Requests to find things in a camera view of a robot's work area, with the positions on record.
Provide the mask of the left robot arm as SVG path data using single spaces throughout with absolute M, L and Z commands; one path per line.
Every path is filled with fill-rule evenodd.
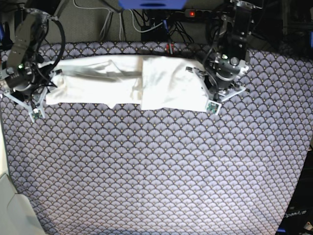
M 230 0 L 214 9 L 210 14 L 211 46 L 199 60 L 204 69 L 186 68 L 201 83 L 207 97 L 207 113 L 217 115 L 224 102 L 248 91 L 238 80 L 249 70 L 246 45 L 253 8 L 255 5 L 248 1 Z

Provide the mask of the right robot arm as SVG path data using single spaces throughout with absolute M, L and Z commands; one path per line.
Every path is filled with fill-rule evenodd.
M 49 88 L 55 88 L 52 78 L 61 74 L 57 69 L 65 52 L 66 36 L 59 21 L 66 0 L 28 0 L 23 10 L 26 17 L 15 31 L 15 41 L 7 46 L 10 53 L 0 70 L 3 95 L 28 111 L 32 122 L 45 117 L 44 99 Z M 57 25 L 61 47 L 54 62 L 46 65 L 39 50 L 49 32 L 49 22 Z

